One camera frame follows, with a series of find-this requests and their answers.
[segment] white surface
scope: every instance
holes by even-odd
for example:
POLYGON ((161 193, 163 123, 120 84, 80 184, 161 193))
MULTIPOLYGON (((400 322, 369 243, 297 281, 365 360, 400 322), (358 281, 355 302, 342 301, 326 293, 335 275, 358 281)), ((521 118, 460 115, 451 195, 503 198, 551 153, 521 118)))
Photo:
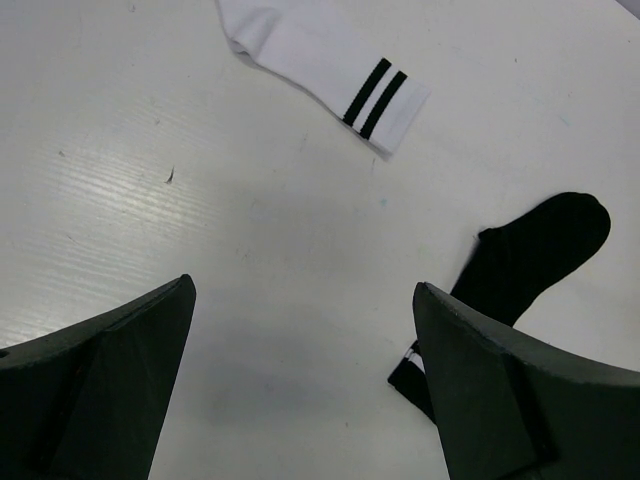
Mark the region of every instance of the white surface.
POLYGON ((385 383, 413 287, 450 288, 475 233, 563 190, 613 230, 518 325, 640 369, 637 19, 604 0, 339 3, 433 91, 390 163, 234 56, 211 0, 0 0, 0 346, 190 273, 154 480, 447 478, 435 428, 385 383))

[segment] white sock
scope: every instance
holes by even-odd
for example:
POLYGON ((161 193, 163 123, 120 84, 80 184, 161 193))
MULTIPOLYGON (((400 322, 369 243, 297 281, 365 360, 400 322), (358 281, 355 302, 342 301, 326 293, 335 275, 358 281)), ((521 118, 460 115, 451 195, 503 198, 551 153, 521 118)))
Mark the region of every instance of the white sock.
POLYGON ((356 35, 329 0, 219 0, 234 50, 304 87, 394 153, 429 95, 356 35))

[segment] sock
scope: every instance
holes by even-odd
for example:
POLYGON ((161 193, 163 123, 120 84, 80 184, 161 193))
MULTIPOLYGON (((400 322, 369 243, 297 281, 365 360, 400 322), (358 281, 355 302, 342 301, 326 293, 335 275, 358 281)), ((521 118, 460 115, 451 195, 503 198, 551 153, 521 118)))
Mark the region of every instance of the sock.
POLYGON ((300 85, 385 154, 428 90, 354 33, 329 0, 219 0, 237 52, 300 85))
MULTIPOLYGON (((513 327, 538 295, 595 255, 610 229, 607 210, 592 195, 556 195, 508 225, 481 232, 451 296, 513 327)), ((412 356, 420 355, 416 347, 417 341, 412 356)), ((436 423, 424 366, 419 376, 418 362, 406 360, 388 381, 436 423)))

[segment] table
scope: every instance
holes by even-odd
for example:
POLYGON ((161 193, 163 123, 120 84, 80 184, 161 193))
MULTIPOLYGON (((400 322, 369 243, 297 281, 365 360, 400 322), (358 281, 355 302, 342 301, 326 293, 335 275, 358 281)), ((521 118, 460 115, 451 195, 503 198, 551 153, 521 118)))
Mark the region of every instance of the table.
POLYGON ((153 480, 446 479, 386 385, 416 282, 565 190, 603 249, 517 328, 640 369, 640 23, 611 0, 339 0, 433 93, 382 160, 231 53, 212 0, 0 2, 0 347, 183 272, 153 480))

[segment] black stripe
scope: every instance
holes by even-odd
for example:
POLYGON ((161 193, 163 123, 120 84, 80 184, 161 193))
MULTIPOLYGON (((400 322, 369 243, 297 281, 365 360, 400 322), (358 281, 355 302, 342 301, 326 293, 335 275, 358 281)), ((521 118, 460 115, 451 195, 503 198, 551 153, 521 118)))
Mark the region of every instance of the black stripe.
POLYGON ((373 107, 371 114, 369 114, 369 118, 367 118, 367 121, 364 123, 364 127, 362 127, 362 130, 360 131, 360 136, 362 138, 365 140, 369 140, 369 138, 371 138, 371 134, 373 133, 373 129, 376 128, 378 120, 380 120, 380 117, 386 110, 389 102, 391 102, 391 99, 406 79, 407 76, 402 72, 398 72, 396 76, 393 77, 393 80, 391 80, 391 83, 389 83, 386 90, 382 93, 380 100, 378 100, 378 103, 373 107))
POLYGON ((356 95, 356 98, 353 100, 349 110, 344 114, 344 118, 342 119, 344 123, 353 127, 353 122, 358 118, 362 107, 367 103, 367 100, 373 93, 373 90, 376 88, 378 83, 380 83, 380 80, 382 80, 382 77, 384 77, 384 74, 387 73, 387 70, 389 70, 390 67, 391 62, 389 62, 389 60, 386 58, 380 60, 380 63, 378 63, 376 68, 373 69, 373 72, 371 72, 367 81, 364 82, 364 85, 358 92, 358 95, 356 95))

